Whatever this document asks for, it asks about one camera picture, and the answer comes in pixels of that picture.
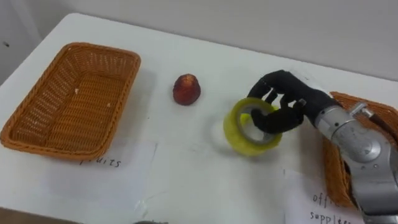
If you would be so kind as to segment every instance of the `yellow tape roll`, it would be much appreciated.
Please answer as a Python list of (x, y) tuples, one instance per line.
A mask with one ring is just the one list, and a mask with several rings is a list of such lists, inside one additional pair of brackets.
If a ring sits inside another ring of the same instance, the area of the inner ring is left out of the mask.
[(243, 134), (242, 126), (251, 120), (250, 111), (258, 108), (268, 113), (275, 111), (275, 108), (258, 98), (245, 98), (238, 101), (231, 112), (224, 118), (224, 133), (231, 147), (245, 155), (258, 156), (268, 149), (276, 147), (282, 138), (282, 134), (269, 135), (267, 142), (256, 142)]

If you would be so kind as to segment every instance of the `black glove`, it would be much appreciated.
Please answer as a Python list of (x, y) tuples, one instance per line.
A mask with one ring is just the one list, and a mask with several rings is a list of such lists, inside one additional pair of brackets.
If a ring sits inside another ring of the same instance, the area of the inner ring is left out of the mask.
[(279, 70), (264, 75), (250, 90), (248, 97), (262, 98), (271, 104), (282, 94), (280, 109), (263, 115), (260, 110), (252, 110), (254, 125), (269, 134), (289, 131), (303, 123), (304, 115), (314, 125), (315, 119), (324, 109), (339, 105), (326, 93), (310, 88), (290, 72)]

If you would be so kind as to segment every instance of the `white table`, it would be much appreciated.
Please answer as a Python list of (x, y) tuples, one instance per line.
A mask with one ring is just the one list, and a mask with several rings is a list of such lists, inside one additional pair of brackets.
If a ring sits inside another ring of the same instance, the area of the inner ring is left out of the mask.
[[(282, 169), (322, 176), (320, 136), (308, 124), (286, 133), (280, 145), (245, 159), (222, 143), (219, 124), (261, 75), (279, 69), (309, 73), (327, 89), (398, 107), (398, 83), (260, 54), (127, 24), (70, 14), (0, 87), (0, 126), (67, 43), (91, 42), (137, 52), (141, 69), (116, 134), (155, 142), (145, 196), (146, 219), (170, 223), (282, 224)], [(171, 89), (195, 74), (202, 95), (192, 106), (173, 102)], [(82, 223), (131, 223), (134, 207), (105, 209), (37, 192), (32, 176), (47, 158), (0, 147), (0, 207)]]

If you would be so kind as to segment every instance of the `robotic hand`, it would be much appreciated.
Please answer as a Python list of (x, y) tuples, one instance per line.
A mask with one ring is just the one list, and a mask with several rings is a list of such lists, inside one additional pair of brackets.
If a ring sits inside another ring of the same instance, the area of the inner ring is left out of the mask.
[(398, 224), (398, 151), (379, 132), (364, 128), (354, 116), (364, 114), (389, 132), (392, 129), (380, 117), (358, 103), (345, 111), (321, 90), (310, 88), (290, 72), (279, 70), (264, 75), (248, 97), (272, 103), (278, 96), (280, 109), (263, 115), (252, 110), (254, 125), (260, 130), (278, 134), (302, 124), (306, 116), (326, 138), (340, 148), (340, 154), (351, 174), (351, 195), (366, 224)]

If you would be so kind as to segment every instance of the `brown woven basket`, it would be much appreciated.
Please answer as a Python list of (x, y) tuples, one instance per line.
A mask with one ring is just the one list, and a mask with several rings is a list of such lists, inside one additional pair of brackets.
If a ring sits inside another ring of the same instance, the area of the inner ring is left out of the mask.
[[(383, 105), (373, 101), (349, 96), (343, 93), (332, 92), (333, 97), (349, 109), (359, 101), (364, 101), (369, 108), (378, 114), (393, 130), (398, 133), (398, 111), (391, 106)], [(375, 125), (364, 116), (358, 116), (357, 119), (367, 128), (372, 128), (383, 133), (389, 142), (395, 147), (397, 143), (394, 138), (385, 130)], [(339, 150), (329, 140), (323, 139), (323, 160), (325, 163), (326, 188), (329, 197), (336, 204), (343, 207), (355, 207), (351, 201), (351, 177), (345, 169), (343, 159), (340, 157)]]
[(64, 46), (4, 125), (11, 149), (63, 159), (106, 152), (141, 64), (138, 54), (87, 43)]

